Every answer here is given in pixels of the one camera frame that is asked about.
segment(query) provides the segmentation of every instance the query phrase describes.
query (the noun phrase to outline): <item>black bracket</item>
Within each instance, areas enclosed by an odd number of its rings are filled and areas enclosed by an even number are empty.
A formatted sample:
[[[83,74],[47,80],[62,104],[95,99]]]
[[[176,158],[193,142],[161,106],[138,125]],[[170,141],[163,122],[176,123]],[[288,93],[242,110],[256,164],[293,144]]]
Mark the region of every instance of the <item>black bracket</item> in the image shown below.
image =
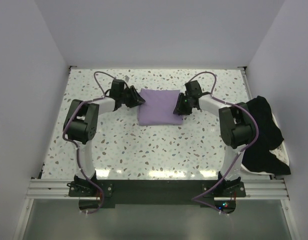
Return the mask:
[[[74,99],[69,107],[63,129],[65,129],[71,116],[83,102],[82,100]],[[86,103],[78,111],[77,115],[70,123],[66,132],[68,139],[79,141],[86,144],[95,136],[98,126],[99,105],[95,103]]]

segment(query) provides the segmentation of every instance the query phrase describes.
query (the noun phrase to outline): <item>cable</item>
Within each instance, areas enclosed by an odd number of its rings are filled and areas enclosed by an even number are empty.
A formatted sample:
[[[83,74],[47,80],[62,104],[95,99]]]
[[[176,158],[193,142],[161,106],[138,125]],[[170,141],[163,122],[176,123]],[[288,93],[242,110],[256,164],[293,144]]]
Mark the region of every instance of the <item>cable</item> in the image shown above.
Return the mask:
[[[78,107],[75,109],[75,111],[74,111],[74,113],[72,114],[72,116],[70,117],[70,119],[68,120],[68,122],[67,122],[67,124],[66,124],[66,126],[65,126],[65,128],[64,128],[62,137],[63,137],[63,139],[64,139],[65,141],[70,142],[70,143],[72,143],[72,144],[75,145],[75,147],[76,147],[76,163],[77,163],[78,169],[80,169],[80,172],[82,173],[82,175],[84,176],[84,178],[85,178],[90,184],[92,184],[94,187],[96,187],[96,188],[99,190],[100,194],[101,194],[102,196],[104,196],[104,191],[103,191],[103,189],[102,189],[101,187],[99,187],[97,184],[95,184],[94,182],[92,182],[92,181],[89,179],[89,177],[85,174],[85,172],[83,171],[83,169],[82,169],[82,165],[81,165],[81,162],[80,162],[80,146],[79,146],[79,145],[77,144],[77,142],[75,142],[74,140],[71,140],[71,139],[68,139],[68,138],[65,137],[67,131],[69,130],[70,124],[72,123],[73,119],[75,118],[75,116],[76,116],[77,113],[79,112],[80,108],[81,108],[84,104],[90,104],[90,103],[93,103],[93,102],[95,102],[95,101],[102,100],[102,99],[104,99],[104,97],[95,98],[95,99],[93,99],[93,100],[82,101],[82,102],[78,105]],[[99,205],[96,209],[94,209],[94,210],[92,210],[92,211],[87,211],[86,213],[87,213],[87,214],[93,214],[93,213],[97,212],[97,211],[103,206],[103,204],[104,204],[104,197],[101,198],[100,205]]]
[[[106,73],[106,72],[103,72],[103,71],[96,71],[94,72],[94,80],[95,82],[97,83],[98,87],[100,88],[100,90],[102,91],[103,93],[103,96],[105,96],[105,92],[104,92],[104,89],[102,88],[101,84],[99,83],[98,79],[97,79],[97,75],[96,74],[104,74],[104,75],[107,75],[109,77],[111,77],[112,79],[116,79],[115,77],[113,77],[112,75]]]
[[[213,73],[213,72],[211,72],[211,71],[202,71],[202,72],[199,72],[198,74],[196,74],[195,76],[193,76],[193,77],[188,81],[188,83],[191,82],[193,79],[195,79],[198,75],[201,75],[201,74],[211,74],[211,75],[213,75],[213,77],[214,77],[214,84],[213,84],[212,89],[211,89],[211,91],[210,91],[210,94],[213,94],[214,88],[215,88],[215,85],[216,85],[217,77],[216,77],[215,73]]]
[[[235,156],[234,159],[233,159],[233,162],[231,163],[231,165],[229,166],[228,170],[227,170],[226,173],[223,175],[223,177],[222,177],[214,186],[212,186],[211,188],[209,188],[207,191],[205,191],[205,192],[203,192],[203,193],[201,193],[201,194],[199,194],[199,195],[197,195],[197,196],[195,196],[195,197],[193,197],[193,198],[191,199],[191,200],[194,201],[194,202],[207,205],[207,206],[209,206],[210,208],[213,208],[213,209],[219,211],[220,214],[221,214],[221,213],[222,213],[222,214],[226,214],[224,211],[221,211],[221,210],[217,209],[215,206],[213,206],[213,205],[211,205],[211,204],[209,204],[209,203],[207,203],[207,202],[198,200],[198,199],[201,198],[201,197],[203,197],[203,196],[205,196],[206,194],[210,193],[210,192],[213,191],[218,185],[221,184],[221,182],[226,178],[226,176],[227,176],[227,175],[229,174],[229,172],[231,171],[232,167],[235,165],[236,161],[239,159],[239,156],[240,156],[246,149],[250,148],[250,147],[257,141],[257,139],[258,139],[258,137],[259,137],[259,127],[258,127],[258,124],[257,124],[257,122],[255,121],[255,119],[253,118],[253,116],[252,116],[246,109],[244,109],[243,107],[241,107],[241,106],[239,106],[239,105],[237,105],[237,104],[230,103],[230,102],[226,102],[226,101],[223,101],[223,100],[221,100],[221,99],[218,99],[217,97],[214,97],[214,96],[212,95],[212,93],[213,93],[213,91],[214,91],[214,88],[215,88],[215,85],[216,85],[216,80],[217,80],[217,77],[216,77],[216,75],[215,75],[214,73],[209,72],[209,71],[200,72],[200,73],[196,74],[194,77],[192,77],[192,78],[189,80],[189,82],[192,81],[192,80],[193,80],[195,77],[197,77],[198,75],[203,74],[203,73],[212,74],[212,75],[214,76],[214,78],[215,78],[215,81],[214,81],[214,84],[213,84],[213,87],[212,87],[212,90],[211,90],[211,97],[212,97],[212,99],[218,101],[219,103],[222,103],[222,104],[225,104],[225,105],[230,105],[230,106],[233,106],[233,107],[238,108],[238,109],[240,109],[241,111],[243,111],[243,112],[252,120],[252,122],[253,122],[253,124],[254,124],[254,126],[255,126],[255,129],[256,129],[255,138],[254,138],[248,145],[246,145],[245,147],[243,147],[243,148],[236,154],[236,156]]]
[[[98,97],[98,98],[95,98],[95,99],[92,99],[92,100],[87,100],[87,101],[82,101],[78,106],[77,108],[75,109],[75,111],[73,112],[72,116],[69,118],[64,130],[63,130],[63,134],[62,134],[62,138],[67,141],[67,142],[70,142],[72,144],[75,145],[76,147],[76,163],[77,163],[77,166],[78,166],[78,169],[80,170],[80,172],[82,173],[82,175],[84,176],[84,178],[90,183],[92,184],[94,187],[96,187],[99,191],[99,194],[101,196],[101,199],[100,199],[100,204],[98,205],[98,207],[92,211],[86,211],[86,214],[93,214],[95,212],[97,212],[104,204],[104,191],[101,187],[99,187],[97,184],[95,184],[94,182],[92,182],[89,177],[85,174],[84,170],[82,169],[82,165],[81,165],[81,162],[80,162],[80,146],[77,144],[77,142],[75,142],[74,140],[71,140],[71,139],[68,139],[66,138],[66,133],[67,131],[69,130],[69,127],[73,121],[73,119],[75,118],[75,116],[77,115],[77,113],[79,112],[80,108],[84,105],[84,104],[90,104],[90,103],[93,103],[95,101],[99,101],[99,100],[102,100],[106,97],[106,93],[104,92],[104,89],[102,88],[101,84],[99,83],[98,79],[97,79],[97,75],[96,74],[104,74],[104,75],[107,75],[109,77],[111,77],[112,79],[116,79],[115,77],[113,77],[112,75],[106,73],[106,72],[103,72],[103,71],[96,71],[94,72],[94,79],[95,79],[95,82],[97,83],[97,85],[99,86],[100,90],[102,91],[103,93],[103,96],[102,97]]]
[[[107,90],[105,91],[105,97],[107,97],[106,94],[108,94],[109,91],[110,91],[110,89],[107,89]]]

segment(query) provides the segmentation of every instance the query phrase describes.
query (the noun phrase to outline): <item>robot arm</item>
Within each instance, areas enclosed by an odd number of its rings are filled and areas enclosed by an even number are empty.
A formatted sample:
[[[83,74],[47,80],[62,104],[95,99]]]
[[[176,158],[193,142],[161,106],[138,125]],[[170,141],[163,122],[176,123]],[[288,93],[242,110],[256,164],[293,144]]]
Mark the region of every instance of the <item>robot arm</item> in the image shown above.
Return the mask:
[[[185,87],[185,94],[180,93],[178,96],[174,114],[190,115],[192,109],[196,108],[219,117],[220,135],[226,144],[224,162],[219,174],[219,177],[222,177],[230,168],[237,153],[255,138],[255,125],[242,110],[215,100],[209,92],[202,92],[198,81],[190,81],[185,84]],[[249,110],[244,102],[237,105]],[[242,159],[243,154],[238,157],[226,175],[226,181],[240,180]]]
[[[72,101],[63,125],[64,128],[81,102],[82,100],[77,99]],[[145,100],[141,98],[134,86],[128,87],[125,81],[114,79],[109,90],[109,96],[93,103],[86,103],[79,109],[66,134],[69,140],[76,141],[78,144],[80,165],[89,179],[96,173],[92,159],[92,139],[97,132],[99,115],[116,111],[122,104],[133,108],[143,103],[145,103]],[[75,175],[85,179],[77,163],[76,168]]]

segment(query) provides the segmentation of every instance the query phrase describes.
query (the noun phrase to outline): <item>folded purple cloth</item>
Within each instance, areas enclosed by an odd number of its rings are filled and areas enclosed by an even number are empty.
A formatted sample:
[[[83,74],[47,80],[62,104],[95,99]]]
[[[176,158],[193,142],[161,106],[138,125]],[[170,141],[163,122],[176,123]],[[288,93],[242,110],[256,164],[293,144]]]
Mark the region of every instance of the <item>folded purple cloth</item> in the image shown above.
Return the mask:
[[[180,90],[140,90],[140,96],[146,101],[139,106],[138,123],[149,125],[181,125],[183,117],[173,114]]]

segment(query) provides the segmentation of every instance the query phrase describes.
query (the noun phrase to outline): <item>glass panel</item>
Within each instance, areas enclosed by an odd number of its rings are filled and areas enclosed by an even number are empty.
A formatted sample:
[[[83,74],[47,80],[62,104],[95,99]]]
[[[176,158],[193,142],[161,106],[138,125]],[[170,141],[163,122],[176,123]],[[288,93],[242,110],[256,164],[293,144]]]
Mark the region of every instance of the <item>glass panel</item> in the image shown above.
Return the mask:
[[[290,240],[279,200],[237,201],[219,215],[198,205],[117,205],[88,215],[78,200],[35,200],[25,240]]]

